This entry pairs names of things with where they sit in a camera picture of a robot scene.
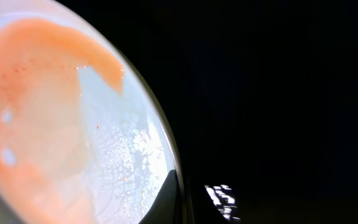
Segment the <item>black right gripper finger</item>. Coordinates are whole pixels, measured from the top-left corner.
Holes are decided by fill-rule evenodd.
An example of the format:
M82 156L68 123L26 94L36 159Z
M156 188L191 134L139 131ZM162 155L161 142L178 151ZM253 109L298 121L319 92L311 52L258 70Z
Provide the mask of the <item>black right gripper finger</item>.
M139 224L182 224L181 193L176 170L171 170L151 208Z

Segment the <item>light blue plate top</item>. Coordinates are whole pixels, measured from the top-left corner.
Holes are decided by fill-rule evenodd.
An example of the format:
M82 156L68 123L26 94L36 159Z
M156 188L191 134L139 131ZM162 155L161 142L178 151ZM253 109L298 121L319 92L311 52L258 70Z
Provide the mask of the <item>light blue plate top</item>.
M139 223L176 170L145 80L56 1L0 0L0 223Z

